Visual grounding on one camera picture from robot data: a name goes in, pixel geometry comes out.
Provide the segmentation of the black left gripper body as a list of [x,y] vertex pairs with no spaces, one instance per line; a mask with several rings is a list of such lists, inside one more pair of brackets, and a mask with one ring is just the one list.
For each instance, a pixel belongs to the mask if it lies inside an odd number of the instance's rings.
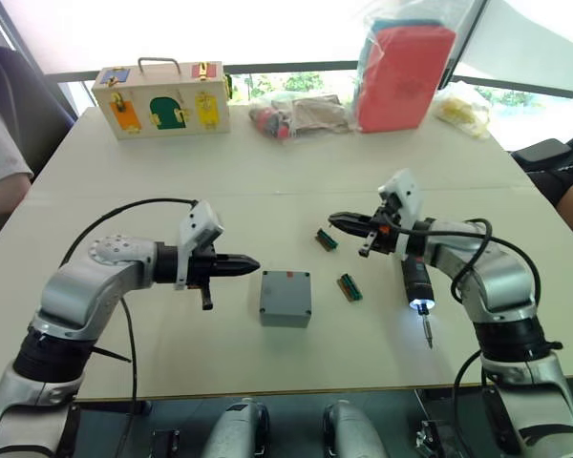
[[215,261],[216,251],[213,243],[203,248],[195,248],[188,259],[185,286],[187,289],[200,291],[204,311],[214,308],[210,292],[210,277]]

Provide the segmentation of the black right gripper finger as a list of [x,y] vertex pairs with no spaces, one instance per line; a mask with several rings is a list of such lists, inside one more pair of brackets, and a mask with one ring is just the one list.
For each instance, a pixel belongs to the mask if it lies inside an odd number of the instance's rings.
[[346,234],[358,238],[366,238],[369,233],[373,231],[366,222],[361,221],[338,220],[333,222],[331,225]]
[[329,216],[331,225],[368,225],[371,217],[353,212],[336,212]]

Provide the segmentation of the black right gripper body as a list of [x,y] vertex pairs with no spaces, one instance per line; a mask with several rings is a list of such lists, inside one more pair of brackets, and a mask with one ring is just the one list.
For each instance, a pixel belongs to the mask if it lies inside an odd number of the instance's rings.
[[371,216],[359,216],[358,220],[364,225],[364,242],[358,250],[361,257],[367,257],[371,251],[385,255],[395,250],[397,233],[392,229],[393,217],[396,210],[392,204],[384,200]]

